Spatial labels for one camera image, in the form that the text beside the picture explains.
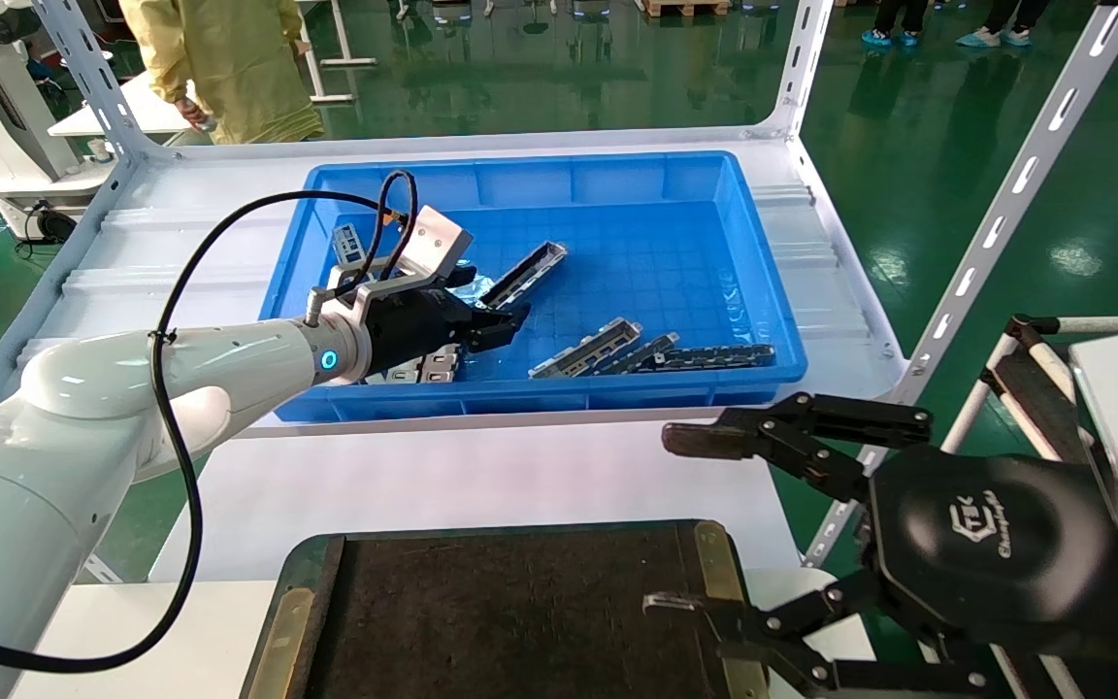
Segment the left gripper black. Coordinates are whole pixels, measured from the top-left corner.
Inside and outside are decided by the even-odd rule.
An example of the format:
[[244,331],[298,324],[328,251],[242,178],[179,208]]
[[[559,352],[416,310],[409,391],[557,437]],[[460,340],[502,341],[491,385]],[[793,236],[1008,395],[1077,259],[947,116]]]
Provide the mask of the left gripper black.
[[468,331],[468,351],[487,352],[514,340],[531,305],[470,306],[447,290],[408,290],[370,302],[368,375],[381,374],[456,344]]

